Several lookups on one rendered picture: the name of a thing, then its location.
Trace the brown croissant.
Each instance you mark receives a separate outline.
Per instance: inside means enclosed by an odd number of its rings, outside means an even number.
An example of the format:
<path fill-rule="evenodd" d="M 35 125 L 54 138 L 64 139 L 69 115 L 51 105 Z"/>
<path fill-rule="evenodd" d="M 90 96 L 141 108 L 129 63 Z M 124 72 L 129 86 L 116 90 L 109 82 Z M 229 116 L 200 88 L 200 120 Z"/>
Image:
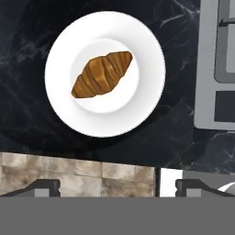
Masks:
<path fill-rule="evenodd" d="M 74 98 L 110 93 L 126 74 L 133 56 L 129 51 L 109 52 L 88 61 L 73 85 Z"/>

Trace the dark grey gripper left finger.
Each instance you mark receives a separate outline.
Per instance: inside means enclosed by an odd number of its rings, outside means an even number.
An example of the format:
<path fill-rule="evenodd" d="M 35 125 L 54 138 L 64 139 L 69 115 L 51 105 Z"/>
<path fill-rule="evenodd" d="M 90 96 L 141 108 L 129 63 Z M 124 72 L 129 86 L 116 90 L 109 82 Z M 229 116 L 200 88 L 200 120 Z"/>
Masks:
<path fill-rule="evenodd" d="M 61 182 L 58 179 L 37 179 L 25 188 L 6 193 L 4 196 L 60 197 Z"/>

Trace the white round plate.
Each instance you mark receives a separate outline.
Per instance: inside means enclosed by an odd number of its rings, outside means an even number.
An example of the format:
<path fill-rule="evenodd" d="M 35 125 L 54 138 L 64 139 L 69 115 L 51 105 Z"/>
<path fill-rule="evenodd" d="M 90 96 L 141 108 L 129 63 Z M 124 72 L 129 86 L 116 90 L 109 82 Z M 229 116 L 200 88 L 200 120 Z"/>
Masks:
<path fill-rule="evenodd" d="M 90 59 L 122 50 L 130 51 L 133 60 L 113 92 L 73 98 L 76 76 Z M 100 11 L 75 20 L 58 36 L 44 81 L 50 105 L 64 124 L 90 137 L 108 138 L 148 118 L 160 101 L 165 76 L 162 48 L 151 30 L 130 15 Z"/>

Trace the grey stove hob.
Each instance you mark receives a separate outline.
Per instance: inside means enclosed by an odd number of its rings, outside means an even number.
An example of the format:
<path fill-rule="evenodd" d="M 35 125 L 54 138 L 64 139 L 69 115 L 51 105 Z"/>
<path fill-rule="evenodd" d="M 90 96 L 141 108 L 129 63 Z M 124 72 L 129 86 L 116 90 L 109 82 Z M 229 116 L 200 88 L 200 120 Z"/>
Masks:
<path fill-rule="evenodd" d="M 235 131 L 235 0 L 201 0 L 194 123 Z"/>

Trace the white and grey oven front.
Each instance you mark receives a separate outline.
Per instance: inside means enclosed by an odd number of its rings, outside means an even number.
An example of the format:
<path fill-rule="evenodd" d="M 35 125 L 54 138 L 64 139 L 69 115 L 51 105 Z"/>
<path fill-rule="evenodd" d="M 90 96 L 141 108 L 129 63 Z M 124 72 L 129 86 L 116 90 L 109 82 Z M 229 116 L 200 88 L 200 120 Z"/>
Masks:
<path fill-rule="evenodd" d="M 159 173 L 159 193 L 161 197 L 175 197 L 177 180 L 198 179 L 211 188 L 235 196 L 235 174 L 203 173 L 187 170 L 161 168 Z"/>

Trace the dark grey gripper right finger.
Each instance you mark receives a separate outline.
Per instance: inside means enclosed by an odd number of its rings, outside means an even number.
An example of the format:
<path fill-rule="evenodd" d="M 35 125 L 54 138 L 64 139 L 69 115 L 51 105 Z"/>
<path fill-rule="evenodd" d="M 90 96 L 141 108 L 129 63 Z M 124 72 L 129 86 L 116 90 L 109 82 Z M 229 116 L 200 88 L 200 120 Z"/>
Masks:
<path fill-rule="evenodd" d="M 175 187 L 176 197 L 233 197 L 233 194 L 211 188 L 198 179 L 177 179 Z"/>

